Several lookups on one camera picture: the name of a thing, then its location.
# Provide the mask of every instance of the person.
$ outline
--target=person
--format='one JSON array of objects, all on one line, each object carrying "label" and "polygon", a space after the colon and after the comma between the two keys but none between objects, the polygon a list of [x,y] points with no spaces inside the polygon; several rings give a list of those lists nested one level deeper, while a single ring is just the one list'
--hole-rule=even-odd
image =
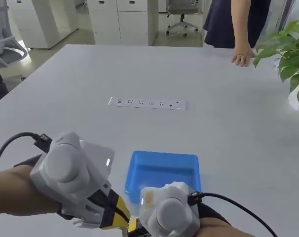
[{"label": "person", "polygon": [[234,48],[232,63],[248,66],[265,26],[271,0],[212,0],[203,29],[205,43]]},{"label": "person", "polygon": [[[0,172],[0,214],[30,216],[55,213],[61,204],[42,194],[30,179],[30,172],[40,156]],[[201,228],[195,237],[253,237],[232,227],[224,217],[201,203],[198,208]]]}]

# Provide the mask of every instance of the black strap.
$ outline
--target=black strap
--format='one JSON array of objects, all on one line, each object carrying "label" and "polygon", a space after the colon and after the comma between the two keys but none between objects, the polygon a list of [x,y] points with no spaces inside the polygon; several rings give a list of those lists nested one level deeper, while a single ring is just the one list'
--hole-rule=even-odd
[{"label": "black strap", "polygon": [[200,219],[207,218],[207,217],[208,218],[217,218],[217,219],[224,221],[230,225],[230,223],[223,216],[221,216],[219,213],[217,213],[215,210],[213,210],[206,204],[200,202],[197,205],[198,205]]},{"label": "black strap", "polygon": [[38,160],[40,159],[40,157],[41,157],[41,155],[32,157],[28,160],[25,160],[25,161],[15,165],[14,167],[21,166],[21,165],[28,165],[28,166],[34,167],[36,165],[36,163],[38,162]]}]

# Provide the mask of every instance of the white table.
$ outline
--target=white table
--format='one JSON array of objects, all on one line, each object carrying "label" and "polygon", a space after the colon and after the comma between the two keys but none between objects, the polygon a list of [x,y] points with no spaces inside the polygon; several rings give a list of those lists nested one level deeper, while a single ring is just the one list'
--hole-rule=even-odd
[{"label": "white table", "polygon": [[[0,146],[32,131],[75,131],[115,149],[112,187],[124,195],[134,150],[196,154],[204,191],[227,195],[279,236],[299,237],[299,113],[271,64],[238,68],[230,52],[202,48],[67,45],[0,101]],[[108,107],[111,96],[185,100],[186,111]],[[0,170],[39,153],[13,143]],[[234,226],[269,233],[237,207],[206,199]],[[54,214],[0,216],[1,237],[120,236],[77,229]]]}]

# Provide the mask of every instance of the navy dress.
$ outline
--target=navy dress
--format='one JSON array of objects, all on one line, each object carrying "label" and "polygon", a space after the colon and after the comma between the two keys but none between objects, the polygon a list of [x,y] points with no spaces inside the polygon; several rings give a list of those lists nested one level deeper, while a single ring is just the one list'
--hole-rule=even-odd
[{"label": "navy dress", "polygon": [[[271,0],[252,0],[248,17],[248,41],[254,48],[263,30]],[[235,48],[231,16],[231,0],[212,0],[203,29],[207,31],[205,43],[215,48]]]}]

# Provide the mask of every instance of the blue tray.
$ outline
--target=blue tray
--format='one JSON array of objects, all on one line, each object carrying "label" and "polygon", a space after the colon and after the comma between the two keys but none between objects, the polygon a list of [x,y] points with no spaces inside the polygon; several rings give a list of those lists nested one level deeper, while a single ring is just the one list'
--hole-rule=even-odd
[{"label": "blue tray", "polygon": [[163,187],[181,181],[201,192],[199,160],[195,155],[135,151],[125,182],[132,203],[139,203],[144,187]]}]

